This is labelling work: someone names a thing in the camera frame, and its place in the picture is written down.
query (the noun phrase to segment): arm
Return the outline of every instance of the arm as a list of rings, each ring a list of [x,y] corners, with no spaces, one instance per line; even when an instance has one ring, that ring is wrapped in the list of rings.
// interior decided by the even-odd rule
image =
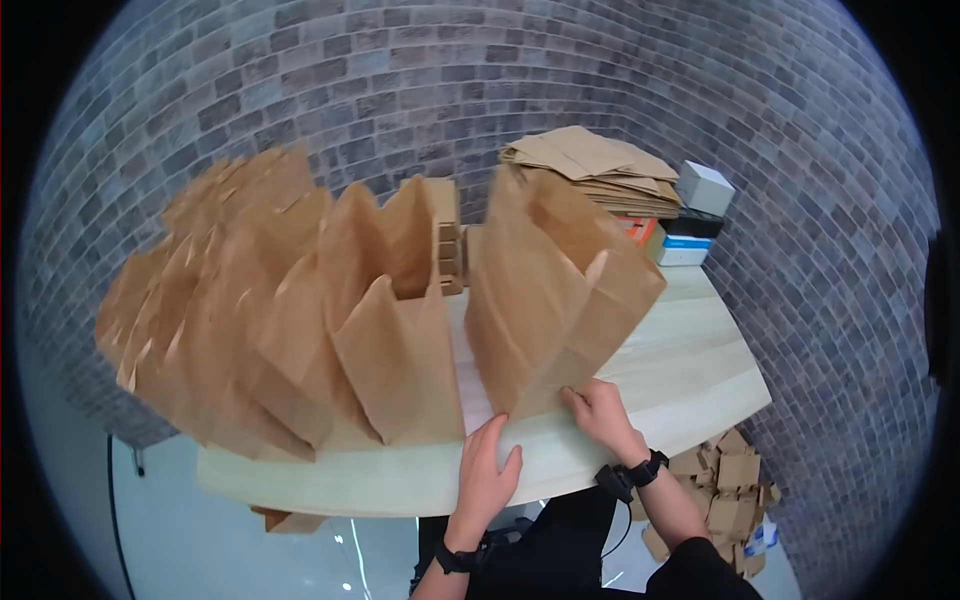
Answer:
[[[643,434],[630,425],[616,386],[594,379],[582,394],[563,388],[566,402],[577,426],[595,442],[607,448],[626,468],[650,460],[650,448]],[[637,491],[650,523],[671,552],[690,538],[707,538],[707,526],[693,499],[666,468],[657,479]]]
[[[496,466],[496,443],[506,422],[506,415],[498,415],[464,440],[457,508],[444,535],[444,545],[451,552],[476,550],[490,522],[516,492],[523,467],[520,446],[511,450],[503,472]],[[411,600],[463,600],[469,580],[469,573],[444,575],[444,568],[434,559]]]

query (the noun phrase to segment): black cable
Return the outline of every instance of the black cable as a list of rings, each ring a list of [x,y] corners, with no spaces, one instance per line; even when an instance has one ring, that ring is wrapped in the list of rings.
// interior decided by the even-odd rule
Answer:
[[[603,556],[600,557],[600,560],[601,560],[601,561],[604,560],[605,558],[607,558],[608,556],[610,556],[610,554],[613,553],[613,550],[616,550],[617,548],[619,548],[619,547],[620,547],[620,544],[623,543],[623,541],[627,538],[627,534],[630,533],[630,525],[634,522],[634,511],[632,511],[632,510],[630,509],[630,505],[629,505],[629,504],[627,505],[627,519],[628,519],[628,520],[627,520],[627,531],[623,532],[623,538],[620,538],[620,541],[618,541],[618,542],[616,543],[616,546],[614,546],[613,548],[611,548],[610,552],[608,552],[607,554],[605,554],[605,555],[603,555]]]
[[[124,583],[127,584],[127,593],[131,600],[136,600],[133,593],[133,584],[130,581],[130,573],[127,571],[127,560],[123,556],[123,544],[120,543],[120,528],[117,526],[117,505],[113,496],[113,435],[107,436],[107,475],[109,481],[110,494],[110,519],[113,521],[113,543],[116,544],[117,555],[120,557],[120,568],[123,570]]]

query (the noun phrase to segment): person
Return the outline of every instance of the person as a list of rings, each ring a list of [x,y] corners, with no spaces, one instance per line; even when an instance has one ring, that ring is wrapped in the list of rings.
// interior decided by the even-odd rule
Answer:
[[[625,468],[651,460],[651,450],[643,434],[631,426],[614,384],[594,379],[581,394],[563,388],[561,397],[577,426]],[[647,582],[645,594],[601,587],[601,552],[617,500],[596,486],[551,498],[519,541],[495,547],[473,572],[444,573],[435,552],[438,542],[442,540],[449,553],[475,552],[493,518],[516,491],[523,467],[520,446],[511,450],[503,470],[496,463],[496,445],[506,422],[506,415],[494,417],[464,441],[460,492],[453,514],[420,520],[420,562],[415,567],[411,600],[644,595],[759,599],[754,588],[717,553],[697,506],[664,467],[656,470],[653,481],[637,488],[651,525],[670,550],[670,558]]]

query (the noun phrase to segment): right hand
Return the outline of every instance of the right hand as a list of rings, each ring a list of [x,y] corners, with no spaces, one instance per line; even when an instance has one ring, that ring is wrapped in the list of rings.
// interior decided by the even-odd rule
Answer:
[[[626,468],[650,460],[643,434],[630,425],[620,391],[609,381],[593,379],[581,394],[562,388],[560,397],[573,412],[580,430],[606,447]]]

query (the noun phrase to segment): stack of flat paper bags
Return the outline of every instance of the stack of flat paper bags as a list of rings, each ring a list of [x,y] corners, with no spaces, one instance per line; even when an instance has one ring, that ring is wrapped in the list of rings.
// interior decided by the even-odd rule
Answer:
[[[500,151],[500,160],[521,171],[549,169],[621,217],[675,219],[679,175],[660,158],[637,146],[574,125],[524,135]]]
[[[128,258],[96,324],[117,382],[260,460],[464,437],[423,179],[332,205],[306,152],[218,162]]]

